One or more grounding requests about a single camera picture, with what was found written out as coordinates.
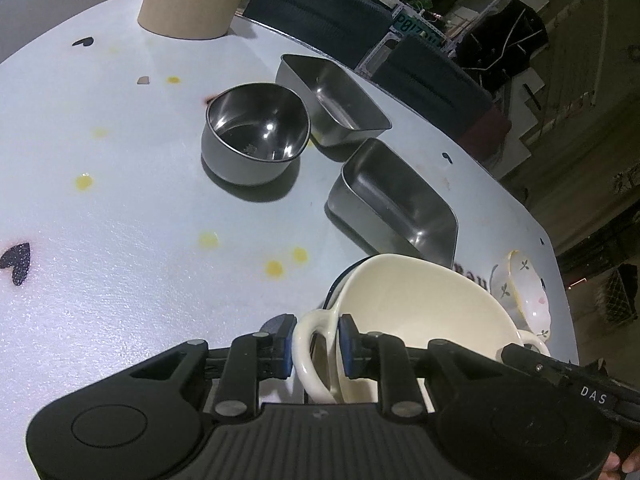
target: license plate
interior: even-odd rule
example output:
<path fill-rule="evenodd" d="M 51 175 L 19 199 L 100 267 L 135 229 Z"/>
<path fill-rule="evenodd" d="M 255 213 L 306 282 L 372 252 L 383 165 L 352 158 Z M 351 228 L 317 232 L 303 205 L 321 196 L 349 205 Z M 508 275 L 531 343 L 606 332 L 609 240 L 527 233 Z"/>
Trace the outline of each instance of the license plate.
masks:
<path fill-rule="evenodd" d="M 396 16 L 391 28 L 403 36 L 407 34 L 413 34 L 415 36 L 422 35 L 425 40 L 434 46 L 440 46 L 442 44 L 442 37 L 435 30 L 421 22 L 418 18 L 409 16 L 404 11 Z"/>

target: bowl handle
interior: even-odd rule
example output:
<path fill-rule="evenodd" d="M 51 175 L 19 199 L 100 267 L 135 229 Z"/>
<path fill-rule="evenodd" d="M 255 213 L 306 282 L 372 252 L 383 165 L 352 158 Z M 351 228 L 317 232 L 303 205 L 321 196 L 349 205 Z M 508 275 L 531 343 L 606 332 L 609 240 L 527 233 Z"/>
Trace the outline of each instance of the bowl handle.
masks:
<path fill-rule="evenodd" d="M 319 334 L 326 341 L 327 359 L 332 355 L 338 327 L 337 309 L 307 312 L 293 329 L 291 354 L 296 375 L 314 402 L 336 404 L 334 395 L 322 383 L 311 360 L 311 338 Z"/>
<path fill-rule="evenodd" d="M 542 355 L 546 355 L 547 357 L 551 357 L 551 353 L 549 352 L 549 348 L 540 341 L 540 338 L 535 335 L 533 332 L 529 332 L 529 330 L 518 330 L 520 334 L 520 338 L 522 339 L 522 343 L 525 345 L 533 345 Z"/>

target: dark gray chair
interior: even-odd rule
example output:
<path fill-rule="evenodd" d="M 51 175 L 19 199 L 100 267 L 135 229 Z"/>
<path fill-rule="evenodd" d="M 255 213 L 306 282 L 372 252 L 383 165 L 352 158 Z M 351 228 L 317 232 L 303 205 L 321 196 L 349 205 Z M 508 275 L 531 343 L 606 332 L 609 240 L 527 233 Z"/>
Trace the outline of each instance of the dark gray chair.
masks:
<path fill-rule="evenodd" d="M 317 48 L 349 68 L 382 39 L 391 11 L 369 0 L 249 0 L 243 16 Z"/>
<path fill-rule="evenodd" d="M 441 50 L 405 36 L 371 80 L 483 161 L 511 129 L 491 96 Z"/>

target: floral teacup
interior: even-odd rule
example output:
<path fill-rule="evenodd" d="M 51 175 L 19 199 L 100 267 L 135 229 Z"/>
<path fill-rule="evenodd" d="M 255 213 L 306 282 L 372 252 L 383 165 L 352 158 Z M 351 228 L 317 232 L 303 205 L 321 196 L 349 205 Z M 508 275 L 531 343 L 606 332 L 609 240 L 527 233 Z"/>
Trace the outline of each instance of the floral teacup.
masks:
<path fill-rule="evenodd" d="M 551 337 L 551 314 L 542 280 L 531 259 L 511 251 L 490 280 L 491 295 L 507 311 L 516 327 L 531 330 L 543 342 Z"/>

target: cream mug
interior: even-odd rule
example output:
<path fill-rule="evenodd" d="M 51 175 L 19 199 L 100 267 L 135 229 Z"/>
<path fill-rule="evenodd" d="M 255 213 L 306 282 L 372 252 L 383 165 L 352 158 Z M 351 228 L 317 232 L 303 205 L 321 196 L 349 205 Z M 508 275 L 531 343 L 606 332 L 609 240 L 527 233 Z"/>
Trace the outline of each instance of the cream mug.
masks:
<path fill-rule="evenodd" d="M 533 333 L 518 330 L 482 287 L 425 260 L 379 254 L 347 272 L 332 289 L 325 308 L 305 314 L 293 331 L 293 365 L 314 402 L 375 402 L 378 398 L 375 381 L 350 380 L 344 374 L 337 337 L 342 314 L 351 314 L 361 333 L 388 333 L 415 348 L 427 348 L 431 339 L 442 338 L 494 360 L 510 343 L 531 344 L 549 355 L 546 345 Z M 312 361 L 314 334 L 325 340 L 327 386 Z M 423 381 L 419 384 L 431 407 Z"/>

